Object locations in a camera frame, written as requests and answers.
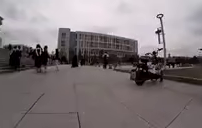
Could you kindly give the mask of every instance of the overcast sky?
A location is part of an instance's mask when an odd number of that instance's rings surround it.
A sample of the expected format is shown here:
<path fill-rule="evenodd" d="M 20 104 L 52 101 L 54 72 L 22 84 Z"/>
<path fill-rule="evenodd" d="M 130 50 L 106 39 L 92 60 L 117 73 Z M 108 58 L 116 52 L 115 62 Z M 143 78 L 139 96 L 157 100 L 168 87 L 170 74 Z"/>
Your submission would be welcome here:
<path fill-rule="evenodd" d="M 138 40 L 139 53 L 162 47 L 154 31 L 164 13 L 167 51 L 198 55 L 202 47 L 202 0 L 0 0 L 0 36 L 8 43 L 50 49 L 58 28 L 92 31 Z"/>

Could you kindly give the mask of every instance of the person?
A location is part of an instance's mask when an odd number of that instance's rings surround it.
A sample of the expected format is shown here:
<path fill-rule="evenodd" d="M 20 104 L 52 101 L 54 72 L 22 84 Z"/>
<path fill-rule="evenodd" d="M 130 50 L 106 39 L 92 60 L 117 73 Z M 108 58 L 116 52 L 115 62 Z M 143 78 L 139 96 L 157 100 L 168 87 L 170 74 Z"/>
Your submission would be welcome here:
<path fill-rule="evenodd" d="M 44 46 L 43 52 L 42 52 L 42 65 L 44 66 L 44 71 L 47 71 L 47 62 L 48 62 L 49 53 L 48 53 L 48 47 Z"/>
<path fill-rule="evenodd" d="M 85 65 L 85 59 L 84 59 L 84 57 L 82 57 L 82 59 L 81 59 L 81 66 L 83 66 L 83 65 Z"/>
<path fill-rule="evenodd" d="M 16 50 L 16 67 L 15 67 L 16 70 L 20 70 L 21 57 L 22 57 L 21 47 L 18 46 Z"/>
<path fill-rule="evenodd" d="M 39 73 L 41 72 L 41 61 L 42 61 L 42 48 L 39 44 L 36 45 L 35 49 L 35 66 L 36 66 L 36 71 Z"/>
<path fill-rule="evenodd" d="M 106 67 L 107 67 L 107 64 L 108 64 L 108 57 L 109 57 L 109 55 L 105 52 L 105 53 L 103 54 L 103 68 L 104 68 L 104 69 L 106 69 Z"/>
<path fill-rule="evenodd" d="M 74 56 L 73 56 L 71 67 L 72 67 L 72 68 L 78 67 L 78 58 L 77 58 L 77 55 L 74 55 Z"/>
<path fill-rule="evenodd" d="M 58 68 L 58 63 L 59 63 L 59 51 L 58 49 L 56 49 L 56 52 L 55 52 L 55 66 L 56 66 L 56 70 L 59 71 L 59 68 Z"/>
<path fill-rule="evenodd" d="M 9 55 L 9 65 L 11 67 L 14 67 L 15 52 L 16 52 L 16 46 L 14 46 L 13 49 L 11 49 L 11 52 Z"/>

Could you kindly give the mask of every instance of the street light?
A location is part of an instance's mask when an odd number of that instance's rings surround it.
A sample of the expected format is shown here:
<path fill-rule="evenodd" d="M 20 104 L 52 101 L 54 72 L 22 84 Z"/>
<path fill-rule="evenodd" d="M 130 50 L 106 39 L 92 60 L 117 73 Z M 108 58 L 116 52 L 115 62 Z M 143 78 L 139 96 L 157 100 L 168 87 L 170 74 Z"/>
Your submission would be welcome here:
<path fill-rule="evenodd" d="M 158 35 L 158 42 L 159 42 L 159 44 L 161 44 L 161 40 L 160 40 L 160 34 L 161 34 L 161 32 L 162 32 L 161 28 L 157 28 L 157 30 L 155 31 L 155 34 Z"/>
<path fill-rule="evenodd" d="M 163 14 L 158 14 L 156 16 L 156 18 L 158 18 L 160 20 L 160 24 L 161 24 L 161 31 L 162 31 L 162 41 L 163 41 L 163 49 L 164 49 L 164 69 L 166 67 L 166 42 L 165 42 L 165 33 L 164 33 L 164 27 L 163 27 Z"/>

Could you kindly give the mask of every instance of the lawn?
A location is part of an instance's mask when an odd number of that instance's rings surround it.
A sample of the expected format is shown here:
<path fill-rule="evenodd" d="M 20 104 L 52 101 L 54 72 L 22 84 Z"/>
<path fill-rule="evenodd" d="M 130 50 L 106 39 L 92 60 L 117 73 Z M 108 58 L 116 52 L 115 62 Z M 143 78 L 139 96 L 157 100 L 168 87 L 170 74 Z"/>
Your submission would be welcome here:
<path fill-rule="evenodd" d="M 197 65 L 194 68 L 166 70 L 165 74 L 202 79 L 202 66 Z"/>

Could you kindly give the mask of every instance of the paved plaza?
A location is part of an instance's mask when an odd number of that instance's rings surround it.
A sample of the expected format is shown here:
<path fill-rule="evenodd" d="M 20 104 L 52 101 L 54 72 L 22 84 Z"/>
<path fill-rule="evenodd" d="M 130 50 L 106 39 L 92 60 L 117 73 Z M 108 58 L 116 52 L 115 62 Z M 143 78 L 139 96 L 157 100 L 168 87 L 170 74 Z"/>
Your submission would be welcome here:
<path fill-rule="evenodd" d="M 202 86 L 87 66 L 3 74 L 0 128 L 202 128 Z"/>

